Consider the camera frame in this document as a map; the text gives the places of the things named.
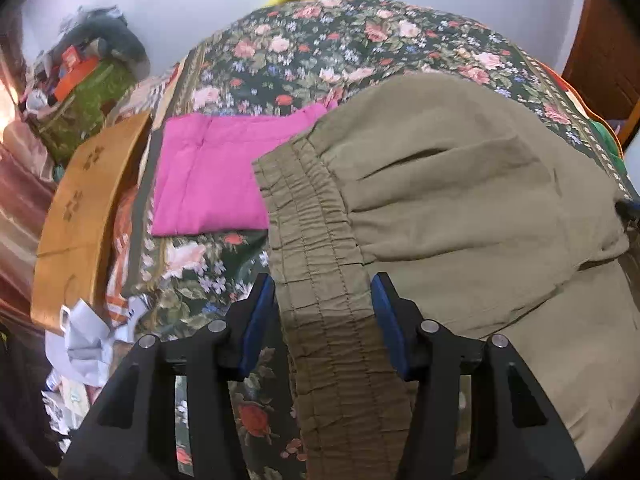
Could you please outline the colourful fleece blanket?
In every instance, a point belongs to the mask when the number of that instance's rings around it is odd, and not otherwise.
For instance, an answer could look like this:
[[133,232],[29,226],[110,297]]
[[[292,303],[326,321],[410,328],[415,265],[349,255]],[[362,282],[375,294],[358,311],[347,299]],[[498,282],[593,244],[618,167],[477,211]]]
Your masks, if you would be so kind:
[[612,159],[612,164],[624,177],[627,177],[628,171],[624,161],[622,144],[620,144],[620,140],[618,140],[618,137],[611,126],[602,117],[590,110],[580,94],[558,73],[555,73],[551,67],[547,66],[543,62],[537,62],[537,64],[544,73],[550,77],[555,84],[555,87],[564,94],[565,99],[570,102],[570,108],[585,118],[585,120],[588,120],[588,122],[590,122],[590,124],[597,130],[600,143],[608,152],[608,156]]

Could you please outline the orange box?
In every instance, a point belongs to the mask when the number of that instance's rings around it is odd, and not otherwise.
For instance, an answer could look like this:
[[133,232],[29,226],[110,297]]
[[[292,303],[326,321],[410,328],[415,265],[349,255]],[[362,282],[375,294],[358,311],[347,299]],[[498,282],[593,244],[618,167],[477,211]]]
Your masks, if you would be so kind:
[[58,102],[66,99],[81,82],[83,82],[100,64],[99,58],[87,58],[74,66],[74,68],[58,81],[53,95]]

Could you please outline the wooden headboard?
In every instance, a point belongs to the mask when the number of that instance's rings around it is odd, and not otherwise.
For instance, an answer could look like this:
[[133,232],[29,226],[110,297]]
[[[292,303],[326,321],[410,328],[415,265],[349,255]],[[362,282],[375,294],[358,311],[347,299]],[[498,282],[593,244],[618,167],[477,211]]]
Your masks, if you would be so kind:
[[114,214],[134,185],[152,124],[143,112],[103,129],[76,150],[56,190],[37,250],[30,317],[61,335],[61,309],[84,300],[104,307]]

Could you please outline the folded pink cloth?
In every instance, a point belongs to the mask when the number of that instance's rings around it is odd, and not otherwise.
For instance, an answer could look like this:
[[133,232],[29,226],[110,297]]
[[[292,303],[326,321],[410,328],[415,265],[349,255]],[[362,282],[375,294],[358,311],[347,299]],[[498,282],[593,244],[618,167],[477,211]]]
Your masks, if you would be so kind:
[[252,162],[335,107],[332,100],[288,116],[193,113],[168,120],[156,165],[152,234],[267,229],[269,214]]

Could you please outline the pink curtain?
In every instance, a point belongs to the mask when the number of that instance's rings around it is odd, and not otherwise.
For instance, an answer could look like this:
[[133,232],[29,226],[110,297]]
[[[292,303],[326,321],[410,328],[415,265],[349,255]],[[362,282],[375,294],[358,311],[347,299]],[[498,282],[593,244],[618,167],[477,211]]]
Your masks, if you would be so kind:
[[29,326],[37,248],[55,191],[54,163],[21,121],[18,92],[1,60],[1,318]]

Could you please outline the grey plush toy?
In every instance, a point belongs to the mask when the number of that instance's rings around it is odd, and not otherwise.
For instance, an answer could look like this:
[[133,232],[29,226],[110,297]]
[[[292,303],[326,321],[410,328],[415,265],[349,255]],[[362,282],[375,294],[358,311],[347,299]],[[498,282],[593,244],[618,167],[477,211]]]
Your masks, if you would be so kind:
[[62,61],[62,54],[69,47],[81,48],[95,44],[99,58],[116,58],[122,61],[142,80],[151,73],[151,63],[145,47],[129,28],[125,15],[118,6],[107,8],[83,8],[68,16],[61,23],[58,42],[51,49],[52,60]]

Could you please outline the brown wooden door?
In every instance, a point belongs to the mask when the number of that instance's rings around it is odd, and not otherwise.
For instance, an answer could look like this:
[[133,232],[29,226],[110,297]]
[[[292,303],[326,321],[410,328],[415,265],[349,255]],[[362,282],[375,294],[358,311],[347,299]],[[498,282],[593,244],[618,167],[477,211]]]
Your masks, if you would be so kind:
[[584,1],[563,78],[601,117],[631,115],[639,99],[639,33],[617,1]]

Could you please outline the green storage bag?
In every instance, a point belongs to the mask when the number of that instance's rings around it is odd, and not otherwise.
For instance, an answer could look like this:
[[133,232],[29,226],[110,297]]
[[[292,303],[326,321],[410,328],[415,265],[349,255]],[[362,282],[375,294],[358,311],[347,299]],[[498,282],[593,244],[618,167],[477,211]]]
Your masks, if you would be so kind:
[[30,118],[32,128],[47,148],[53,161],[65,167],[78,146],[97,134],[106,116],[134,85],[136,80],[128,67],[117,60],[85,62],[88,70],[79,65],[76,80],[65,99],[56,103],[52,112],[41,118]]

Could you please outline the olive green pants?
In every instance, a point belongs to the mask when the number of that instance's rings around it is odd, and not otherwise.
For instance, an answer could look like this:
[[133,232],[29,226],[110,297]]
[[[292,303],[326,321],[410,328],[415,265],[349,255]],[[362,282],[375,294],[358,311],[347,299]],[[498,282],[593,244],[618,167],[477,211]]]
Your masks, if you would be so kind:
[[389,479],[413,386],[370,283],[453,333],[503,333],[587,468],[639,425],[639,249],[623,192],[526,107],[456,76],[359,92],[258,158],[311,479]]

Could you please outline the white crumpled cloth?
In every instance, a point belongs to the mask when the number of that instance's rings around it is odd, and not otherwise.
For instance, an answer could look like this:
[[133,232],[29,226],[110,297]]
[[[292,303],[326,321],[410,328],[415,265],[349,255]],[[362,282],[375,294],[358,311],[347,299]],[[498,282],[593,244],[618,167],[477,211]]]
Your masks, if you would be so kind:
[[134,343],[136,326],[149,311],[145,295],[128,301],[125,322],[113,327],[101,318],[85,300],[73,307],[62,306],[60,329],[63,335],[47,330],[44,350],[52,367],[63,377],[91,387],[103,387],[110,377],[114,344]]

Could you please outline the floral bedspread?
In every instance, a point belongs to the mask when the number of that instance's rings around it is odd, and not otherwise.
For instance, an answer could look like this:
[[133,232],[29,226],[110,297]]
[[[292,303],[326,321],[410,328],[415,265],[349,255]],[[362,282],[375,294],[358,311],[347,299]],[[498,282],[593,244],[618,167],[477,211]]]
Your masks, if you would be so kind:
[[570,108],[537,62],[498,32],[464,18],[398,1],[291,2],[258,10],[195,47],[157,84],[140,84],[122,108],[149,110],[150,144],[140,183],[117,218],[129,234],[122,292],[145,295],[141,333],[165,340],[194,334],[250,292],[268,266],[267,235],[229,230],[152,234],[163,125],[189,113],[286,116],[315,102],[344,102],[383,79],[438,70],[524,105],[553,134],[616,179],[593,125]]

